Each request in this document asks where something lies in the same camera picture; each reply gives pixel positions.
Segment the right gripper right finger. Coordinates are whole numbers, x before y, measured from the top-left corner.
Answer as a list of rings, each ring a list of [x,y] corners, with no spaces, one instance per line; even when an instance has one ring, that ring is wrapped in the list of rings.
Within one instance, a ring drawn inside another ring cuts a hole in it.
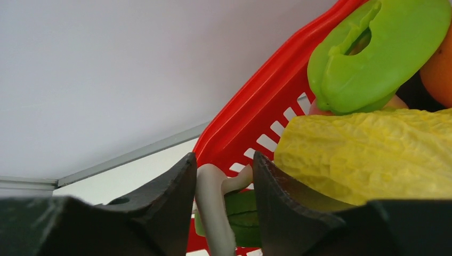
[[[331,231],[345,226],[340,217],[291,198],[282,184],[295,179],[259,151],[253,157],[253,182],[264,255],[305,255]]]

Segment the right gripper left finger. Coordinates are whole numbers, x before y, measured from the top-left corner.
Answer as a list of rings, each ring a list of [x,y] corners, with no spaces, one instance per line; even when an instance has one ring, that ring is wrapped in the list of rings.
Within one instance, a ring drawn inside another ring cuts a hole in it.
[[[121,214],[154,255],[185,255],[197,182],[194,153],[168,171],[113,199],[106,210]]]

